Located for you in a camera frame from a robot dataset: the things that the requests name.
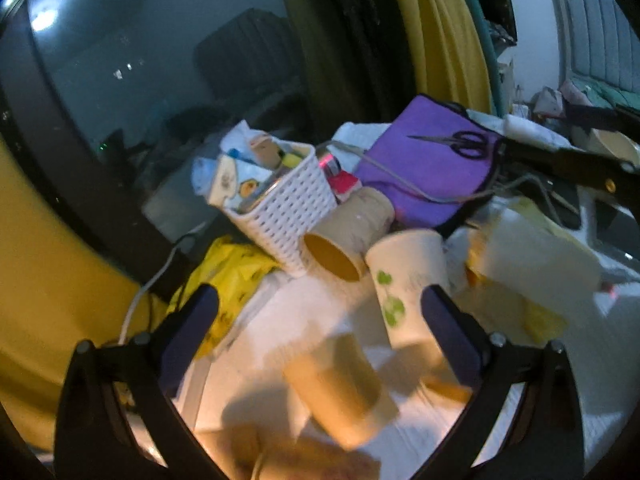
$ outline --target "plastic bag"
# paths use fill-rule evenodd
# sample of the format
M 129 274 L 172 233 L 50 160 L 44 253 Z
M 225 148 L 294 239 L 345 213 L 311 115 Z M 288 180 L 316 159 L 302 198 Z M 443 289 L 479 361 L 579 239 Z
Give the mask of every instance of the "plastic bag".
M 218 238 L 212 243 L 202 263 L 191 273 L 181 300 L 181 305 L 184 305 L 202 283 L 214 286 L 220 297 L 218 315 L 200 345 L 196 358 L 205 356 L 217 346 L 263 277 L 278 267 L 276 261 L 258 247 L 231 243 L 231 236 Z M 180 289 L 171 298 L 167 314 L 176 309 L 179 295 Z

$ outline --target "purple pouch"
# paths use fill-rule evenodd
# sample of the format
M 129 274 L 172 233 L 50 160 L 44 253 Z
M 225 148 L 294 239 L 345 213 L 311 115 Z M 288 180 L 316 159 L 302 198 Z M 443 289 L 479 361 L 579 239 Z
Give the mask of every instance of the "purple pouch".
M 457 132 L 482 134 L 486 158 L 466 158 L 450 146 L 409 136 L 450 137 Z M 500 135 L 473 122 L 460 111 L 423 94 L 415 97 L 367 152 L 374 160 L 437 198 L 468 196 L 483 191 L 497 165 Z M 485 199 L 463 204 L 428 202 L 376 166 L 361 160 L 355 175 L 364 186 L 384 193 L 394 205 L 396 220 L 408 228 L 431 228 L 449 237 Z

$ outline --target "gray tufted headboard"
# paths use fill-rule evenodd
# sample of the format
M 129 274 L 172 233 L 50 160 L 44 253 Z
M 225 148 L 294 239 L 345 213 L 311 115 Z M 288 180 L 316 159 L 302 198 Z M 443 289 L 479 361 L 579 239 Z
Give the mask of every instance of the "gray tufted headboard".
M 640 93 L 640 41 L 615 0 L 556 0 L 564 76 Z

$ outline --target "scissors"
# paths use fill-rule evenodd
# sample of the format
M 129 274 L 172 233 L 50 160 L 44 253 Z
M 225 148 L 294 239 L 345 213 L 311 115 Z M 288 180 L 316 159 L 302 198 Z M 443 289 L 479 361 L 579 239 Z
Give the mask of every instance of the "scissors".
M 409 136 L 409 138 L 445 144 L 459 156 L 471 160 L 489 157 L 489 139 L 479 132 L 456 132 L 450 137 Z

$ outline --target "white plastic basket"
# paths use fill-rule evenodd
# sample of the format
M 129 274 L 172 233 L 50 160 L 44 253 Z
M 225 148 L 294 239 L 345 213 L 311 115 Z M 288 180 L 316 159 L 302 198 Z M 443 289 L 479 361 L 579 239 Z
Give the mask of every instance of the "white plastic basket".
M 256 208 L 244 215 L 224 209 L 229 219 L 273 256 L 293 277 L 306 274 L 311 255 L 302 235 L 336 207 L 334 194 L 310 144 L 290 142 L 306 157 L 287 173 Z

